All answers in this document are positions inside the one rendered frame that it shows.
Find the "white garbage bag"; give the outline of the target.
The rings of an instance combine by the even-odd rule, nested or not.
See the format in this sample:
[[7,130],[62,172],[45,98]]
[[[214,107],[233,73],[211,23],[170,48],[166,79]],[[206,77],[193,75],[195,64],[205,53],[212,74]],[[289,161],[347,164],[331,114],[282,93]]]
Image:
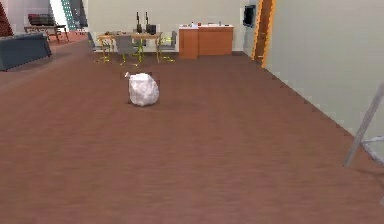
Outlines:
[[124,77],[128,80],[129,102],[136,106],[150,106],[159,100],[159,86],[151,73],[129,73]]

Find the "orange wooden counter cabinet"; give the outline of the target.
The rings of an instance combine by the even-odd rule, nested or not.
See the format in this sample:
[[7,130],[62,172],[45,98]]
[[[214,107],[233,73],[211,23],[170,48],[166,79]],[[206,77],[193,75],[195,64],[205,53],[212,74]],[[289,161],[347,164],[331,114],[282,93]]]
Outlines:
[[232,53],[234,28],[230,26],[200,27],[199,55],[229,55]]
[[198,30],[191,27],[179,29],[179,56],[182,59],[198,58]]

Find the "grey chair with yellow legs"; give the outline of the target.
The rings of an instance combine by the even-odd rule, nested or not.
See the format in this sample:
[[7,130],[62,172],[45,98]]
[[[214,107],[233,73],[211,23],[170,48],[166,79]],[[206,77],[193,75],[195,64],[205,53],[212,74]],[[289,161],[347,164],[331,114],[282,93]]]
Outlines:
[[87,33],[87,37],[88,37],[88,43],[93,52],[96,52],[97,50],[102,51],[102,56],[99,59],[96,59],[96,62],[100,62],[100,61],[109,62],[110,61],[109,52],[111,48],[110,44],[105,40],[100,40],[99,45],[96,45],[90,32]]
[[115,37],[117,53],[122,56],[121,65],[127,62],[127,57],[137,57],[137,62],[133,66],[138,67],[142,62],[142,55],[138,47],[135,47],[130,35],[117,35]]
[[177,43],[177,32],[172,31],[170,37],[162,37],[159,40],[159,51],[160,51],[160,58],[165,59],[169,62],[174,62],[174,59],[172,59],[169,56],[164,56],[163,51],[164,50],[175,50],[176,49],[176,43]]

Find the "wooden dining table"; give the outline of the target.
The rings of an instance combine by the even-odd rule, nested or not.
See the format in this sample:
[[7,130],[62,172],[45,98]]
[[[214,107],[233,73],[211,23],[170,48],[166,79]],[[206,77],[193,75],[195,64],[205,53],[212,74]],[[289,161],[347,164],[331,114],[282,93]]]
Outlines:
[[[125,38],[130,37],[132,40],[139,40],[141,43],[144,40],[154,40],[155,46],[156,46],[156,58],[157,62],[160,62],[160,56],[161,56],[161,50],[160,50],[160,43],[161,43],[161,32],[156,32],[155,34],[150,33],[135,33],[135,32],[118,32],[116,34],[108,33],[108,34],[102,34],[97,36],[97,41],[100,44],[103,44],[105,40],[108,40],[110,42],[110,51],[114,51],[117,47],[117,39],[118,38]],[[135,52],[135,55],[138,57],[139,61],[142,61],[142,58],[144,57],[144,50],[142,44],[138,45],[138,50]]]

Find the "orange wooden door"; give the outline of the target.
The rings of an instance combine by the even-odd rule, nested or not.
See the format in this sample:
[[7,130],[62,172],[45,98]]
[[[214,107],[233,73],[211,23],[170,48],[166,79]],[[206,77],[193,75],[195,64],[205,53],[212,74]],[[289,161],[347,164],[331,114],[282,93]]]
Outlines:
[[251,59],[262,68],[266,67],[275,6],[276,0],[258,0]]

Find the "teal patterned curtain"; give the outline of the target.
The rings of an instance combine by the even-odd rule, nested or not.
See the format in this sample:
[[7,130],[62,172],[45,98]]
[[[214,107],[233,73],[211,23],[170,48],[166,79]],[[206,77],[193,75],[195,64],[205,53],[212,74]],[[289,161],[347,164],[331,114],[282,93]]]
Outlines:
[[74,31],[76,29],[74,17],[72,14],[71,1],[70,0],[61,0],[63,7],[63,12],[67,22],[68,29]]

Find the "dark wooden side table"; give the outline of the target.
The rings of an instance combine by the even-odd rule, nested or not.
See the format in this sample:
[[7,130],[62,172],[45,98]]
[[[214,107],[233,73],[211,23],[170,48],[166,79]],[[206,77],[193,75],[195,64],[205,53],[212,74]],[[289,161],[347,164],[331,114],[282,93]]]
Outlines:
[[37,26],[30,25],[25,26],[24,31],[26,33],[42,33],[47,37],[48,40],[51,40],[52,37],[56,39],[57,42],[61,40],[69,40],[68,31],[65,25],[53,25],[53,26]]

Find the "grey metal ladder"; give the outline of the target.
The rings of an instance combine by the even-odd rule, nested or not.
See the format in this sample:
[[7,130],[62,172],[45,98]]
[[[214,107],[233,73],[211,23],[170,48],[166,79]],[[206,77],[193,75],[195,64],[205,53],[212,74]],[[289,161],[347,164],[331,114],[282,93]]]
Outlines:
[[370,139],[364,140],[364,135],[384,98],[384,81],[381,82],[377,88],[375,96],[366,111],[364,118],[360,124],[360,127],[354,137],[351,147],[349,148],[347,157],[344,160],[344,166],[348,167],[352,162],[358,148],[363,147],[363,150],[370,156],[370,158],[376,163],[384,166],[384,149],[375,148],[375,143],[384,143],[384,135],[378,135]]

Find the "black box on table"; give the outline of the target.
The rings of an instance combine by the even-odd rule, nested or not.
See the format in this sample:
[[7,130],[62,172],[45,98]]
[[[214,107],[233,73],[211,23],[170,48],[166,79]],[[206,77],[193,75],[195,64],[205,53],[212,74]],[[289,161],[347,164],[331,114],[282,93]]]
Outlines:
[[29,14],[28,21],[32,26],[54,26],[56,24],[51,14]]

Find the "dark blue sofa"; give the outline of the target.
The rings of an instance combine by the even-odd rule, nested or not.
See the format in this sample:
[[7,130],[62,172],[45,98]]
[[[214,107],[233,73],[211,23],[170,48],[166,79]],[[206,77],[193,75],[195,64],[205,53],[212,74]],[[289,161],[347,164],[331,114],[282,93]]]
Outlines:
[[47,38],[42,33],[0,37],[0,71],[51,55]]

